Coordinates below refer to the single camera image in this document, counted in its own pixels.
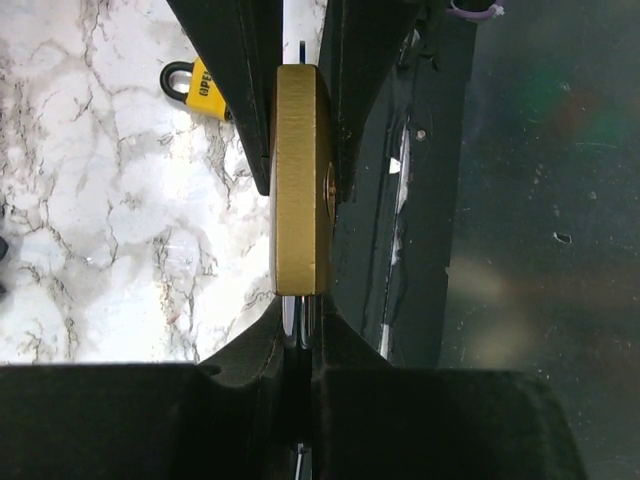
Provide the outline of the brass padlock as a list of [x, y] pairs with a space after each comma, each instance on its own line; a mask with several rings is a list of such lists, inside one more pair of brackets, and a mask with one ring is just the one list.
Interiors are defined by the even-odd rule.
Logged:
[[336, 183], [328, 92], [301, 41], [276, 71], [270, 172], [270, 272], [285, 343], [313, 345], [331, 279]]

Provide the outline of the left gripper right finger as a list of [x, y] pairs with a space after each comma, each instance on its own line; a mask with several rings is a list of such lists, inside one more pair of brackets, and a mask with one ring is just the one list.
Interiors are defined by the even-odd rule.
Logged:
[[323, 300], [313, 348], [317, 479], [583, 479], [559, 402], [520, 372], [391, 365]]

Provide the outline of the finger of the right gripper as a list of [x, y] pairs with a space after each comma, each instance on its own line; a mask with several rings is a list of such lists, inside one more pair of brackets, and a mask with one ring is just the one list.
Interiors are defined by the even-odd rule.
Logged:
[[171, 0], [169, 6], [226, 101], [256, 188], [267, 196], [283, 2]]
[[330, 1], [319, 68], [331, 100], [336, 198], [353, 189], [359, 149], [369, 113], [416, 22], [432, 48], [445, 19], [443, 1]]

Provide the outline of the yellow black padlock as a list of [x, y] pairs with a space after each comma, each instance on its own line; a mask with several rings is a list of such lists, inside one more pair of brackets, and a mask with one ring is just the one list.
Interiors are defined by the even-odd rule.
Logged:
[[[178, 74], [189, 77], [188, 88], [184, 92], [174, 88], [172, 79]], [[220, 121], [230, 122], [232, 120], [226, 100], [200, 57], [197, 57], [193, 62], [173, 61], [168, 63], [160, 72], [159, 84], [168, 98], [182, 103], [191, 111], [214, 117]]]

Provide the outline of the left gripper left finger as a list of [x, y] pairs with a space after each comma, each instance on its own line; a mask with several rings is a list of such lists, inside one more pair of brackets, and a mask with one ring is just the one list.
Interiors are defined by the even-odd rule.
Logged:
[[281, 307], [198, 363], [14, 365], [1, 370], [5, 479], [270, 479]]

